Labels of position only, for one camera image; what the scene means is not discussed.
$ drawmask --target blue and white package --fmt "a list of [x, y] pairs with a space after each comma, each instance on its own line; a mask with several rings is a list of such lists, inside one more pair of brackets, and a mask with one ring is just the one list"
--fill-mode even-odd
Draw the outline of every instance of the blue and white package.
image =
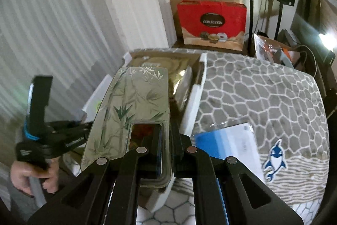
[[234, 156], [264, 182], [260, 156], [250, 123], [243, 123], [194, 136], [196, 147], [210, 156], [225, 159]]

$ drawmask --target red bag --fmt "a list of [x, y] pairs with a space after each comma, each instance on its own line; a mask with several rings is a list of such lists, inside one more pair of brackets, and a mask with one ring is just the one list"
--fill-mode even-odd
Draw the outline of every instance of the red bag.
[[188, 1], [177, 5], [185, 44], [242, 51], [247, 8], [220, 1]]

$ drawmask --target stone pattern tablecloth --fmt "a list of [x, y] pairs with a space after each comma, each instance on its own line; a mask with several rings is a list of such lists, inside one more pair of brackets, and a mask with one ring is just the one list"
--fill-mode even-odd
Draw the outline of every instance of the stone pattern tablecloth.
[[[165, 49], [201, 53], [191, 49]], [[193, 134], [250, 122], [262, 168], [281, 139], [286, 169], [267, 186], [310, 224], [321, 203], [329, 168], [328, 126], [317, 85], [308, 74], [242, 55], [207, 51], [207, 75]], [[173, 190], [193, 195], [191, 180], [177, 180]], [[195, 224], [191, 196], [172, 191], [168, 203], [138, 225]]]

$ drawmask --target human hand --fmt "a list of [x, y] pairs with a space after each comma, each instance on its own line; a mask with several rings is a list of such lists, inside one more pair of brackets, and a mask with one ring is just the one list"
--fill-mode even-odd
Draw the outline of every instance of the human hand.
[[47, 178], [42, 187], [49, 193], [58, 190], [59, 158], [51, 159], [47, 170], [34, 166], [27, 162], [14, 161], [11, 167], [11, 181], [15, 188], [24, 191], [28, 195], [33, 195], [29, 184], [29, 177]]

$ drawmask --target metal screw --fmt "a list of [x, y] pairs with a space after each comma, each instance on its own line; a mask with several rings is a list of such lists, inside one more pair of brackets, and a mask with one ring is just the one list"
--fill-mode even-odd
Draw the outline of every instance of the metal screw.
[[136, 151], [137, 151], [137, 153], [144, 154], [144, 153], [146, 153], [147, 149], [146, 149], [146, 147], [142, 146], [142, 147], [138, 147], [136, 149]]
[[107, 162], [106, 158], [99, 158], [99, 159], [96, 160], [96, 163], [98, 165], [104, 165], [106, 162]]
[[198, 151], [198, 148], [194, 147], [194, 146], [189, 146], [189, 147], [187, 147], [186, 151], [188, 151], [191, 154], [194, 154]]
[[238, 162], [238, 160], [237, 160], [235, 157], [233, 157], [233, 156], [227, 157], [227, 158], [226, 158], [226, 161], [227, 161], [229, 164], [235, 164], [235, 163]]

